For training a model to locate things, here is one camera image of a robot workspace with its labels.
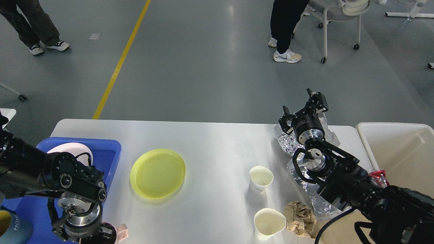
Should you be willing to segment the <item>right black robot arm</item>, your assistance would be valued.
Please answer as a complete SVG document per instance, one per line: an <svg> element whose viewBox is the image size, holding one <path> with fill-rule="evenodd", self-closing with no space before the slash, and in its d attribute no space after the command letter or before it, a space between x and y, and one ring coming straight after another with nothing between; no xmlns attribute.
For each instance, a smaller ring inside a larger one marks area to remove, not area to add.
<svg viewBox="0 0 434 244"><path fill-rule="evenodd" d="M369 240L362 228L370 229L376 244L432 244L433 198L404 187L382 187L359 166L359 159L327 142L319 120L319 113L329 109L327 99L321 92L309 88L307 92L309 100L304 108L291 114L284 106L279 124L302 145L292 156L297 175L304 182L317 184L317 193L343 211L320 229L315 243L330 225L359 210L368 219L354 224L363 244Z"/></svg>

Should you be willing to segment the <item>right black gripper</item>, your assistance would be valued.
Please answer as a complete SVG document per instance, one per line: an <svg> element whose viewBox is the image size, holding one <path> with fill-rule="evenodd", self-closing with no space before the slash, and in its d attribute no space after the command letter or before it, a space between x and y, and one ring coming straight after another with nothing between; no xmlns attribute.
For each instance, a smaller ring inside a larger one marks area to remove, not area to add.
<svg viewBox="0 0 434 244"><path fill-rule="evenodd" d="M303 108L303 116L291 114L287 106L283 106L283 115L279 119L281 130L291 135L294 131L295 138L299 143L318 138L324 140L325 132L321 125L318 114L329 111L327 99L321 92L314 92L307 88L309 99Z"/></svg>

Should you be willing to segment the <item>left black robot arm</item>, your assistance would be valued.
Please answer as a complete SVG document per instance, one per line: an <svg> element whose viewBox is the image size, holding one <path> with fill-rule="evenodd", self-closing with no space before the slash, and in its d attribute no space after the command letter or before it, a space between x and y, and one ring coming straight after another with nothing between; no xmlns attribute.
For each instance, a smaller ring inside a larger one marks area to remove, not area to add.
<svg viewBox="0 0 434 244"><path fill-rule="evenodd" d="M61 241L116 244L124 226L102 221L107 199L104 172L78 160L80 154L43 152L1 129L1 194L6 199L47 197L52 232Z"/></svg>

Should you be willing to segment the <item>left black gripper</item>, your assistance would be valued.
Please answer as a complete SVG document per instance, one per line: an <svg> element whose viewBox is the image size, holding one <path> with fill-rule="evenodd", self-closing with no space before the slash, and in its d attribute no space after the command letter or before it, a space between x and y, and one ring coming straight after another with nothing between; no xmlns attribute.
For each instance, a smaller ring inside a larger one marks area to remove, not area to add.
<svg viewBox="0 0 434 244"><path fill-rule="evenodd" d="M79 244L114 244L117 231L109 223L102 221L103 205L93 203L90 209L78 213L71 207L58 216L55 204L52 203L52 232L61 241Z"/></svg>

